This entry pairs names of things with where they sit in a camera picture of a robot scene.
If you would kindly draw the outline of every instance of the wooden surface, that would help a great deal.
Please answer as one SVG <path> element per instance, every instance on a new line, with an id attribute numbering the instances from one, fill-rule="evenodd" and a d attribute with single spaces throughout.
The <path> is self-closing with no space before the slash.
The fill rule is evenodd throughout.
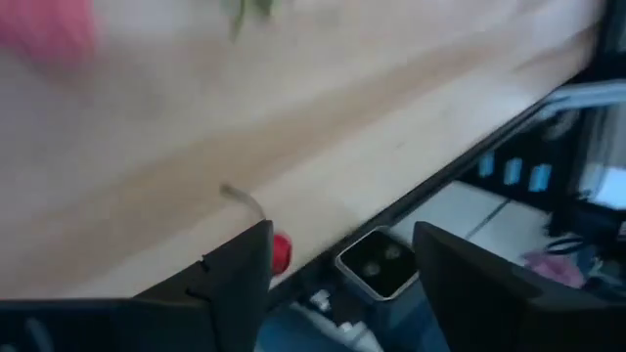
<path id="1" fill-rule="evenodd" d="M 222 181 L 292 272 L 578 71 L 600 5 L 284 1 L 233 43 L 216 1 L 96 0 L 93 64 L 0 56 L 0 297 L 162 281 L 254 223 Z"/>

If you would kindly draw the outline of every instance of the pink cloth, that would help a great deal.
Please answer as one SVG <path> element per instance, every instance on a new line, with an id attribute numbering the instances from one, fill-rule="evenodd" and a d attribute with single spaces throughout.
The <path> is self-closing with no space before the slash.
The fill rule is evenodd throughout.
<path id="1" fill-rule="evenodd" d="M 585 278 L 578 267 L 564 255 L 551 255 L 543 252 L 528 252 L 522 256 L 525 267 L 566 286 L 579 288 L 585 284 Z"/>
<path id="2" fill-rule="evenodd" d="M 74 65 L 93 56 L 91 0 L 0 0 L 0 45 L 37 62 Z"/>

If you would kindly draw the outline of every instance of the red cap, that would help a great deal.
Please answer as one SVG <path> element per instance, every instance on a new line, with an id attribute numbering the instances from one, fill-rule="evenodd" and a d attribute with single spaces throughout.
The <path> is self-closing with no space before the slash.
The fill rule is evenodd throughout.
<path id="1" fill-rule="evenodd" d="M 286 272 L 291 263 L 291 240 L 285 233 L 274 234 L 274 257 L 272 260 L 272 274 L 281 275 Z"/>

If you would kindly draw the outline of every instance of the wooden table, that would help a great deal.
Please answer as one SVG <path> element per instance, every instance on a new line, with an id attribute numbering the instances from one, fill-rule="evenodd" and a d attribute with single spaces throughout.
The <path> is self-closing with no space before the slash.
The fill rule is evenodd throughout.
<path id="1" fill-rule="evenodd" d="M 301 267 L 583 67 L 596 0 L 96 0 L 76 70 L 0 57 L 0 297 L 130 296 L 256 219 Z"/>

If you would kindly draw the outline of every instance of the pink object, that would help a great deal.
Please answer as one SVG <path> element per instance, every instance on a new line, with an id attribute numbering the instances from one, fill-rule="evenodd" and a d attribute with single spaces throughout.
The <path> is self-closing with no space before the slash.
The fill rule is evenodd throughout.
<path id="1" fill-rule="evenodd" d="M 83 62 L 95 49 L 90 1 L 0 0 L 0 45 L 37 62 Z"/>
<path id="2" fill-rule="evenodd" d="M 525 267 L 566 286 L 579 288 L 585 284 L 585 278 L 571 259 L 564 255 L 551 255 L 543 252 L 528 252 L 522 257 Z"/>

